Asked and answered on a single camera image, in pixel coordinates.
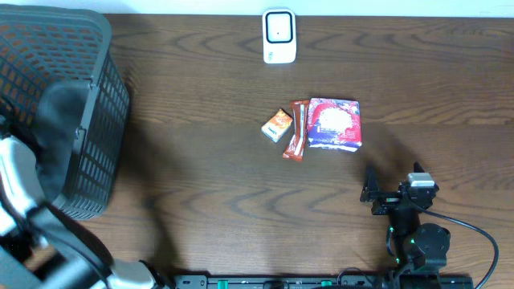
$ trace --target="silver metal part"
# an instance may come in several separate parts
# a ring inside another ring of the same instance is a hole
[[[429,173],[409,173],[408,182],[411,187],[433,187],[435,185],[434,179]]]

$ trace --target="brown candy wrapper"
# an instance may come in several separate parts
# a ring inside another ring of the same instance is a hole
[[[291,102],[293,121],[295,123],[295,134],[292,136],[288,147],[282,154],[285,159],[302,161],[304,158],[304,147],[307,141],[307,112],[309,100],[296,100]]]

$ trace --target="white wall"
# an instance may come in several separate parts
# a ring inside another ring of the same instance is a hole
[[[514,0],[1,0],[100,13],[258,15],[288,7],[298,15],[514,17]]]

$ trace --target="small orange and white box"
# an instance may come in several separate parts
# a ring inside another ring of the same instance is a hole
[[[264,124],[261,130],[267,137],[277,142],[291,126],[291,123],[292,118],[285,111],[279,109],[279,112]]]

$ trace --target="pink package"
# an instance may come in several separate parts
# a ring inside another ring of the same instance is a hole
[[[310,148],[357,151],[362,145],[359,103],[350,100],[311,99],[307,131]]]

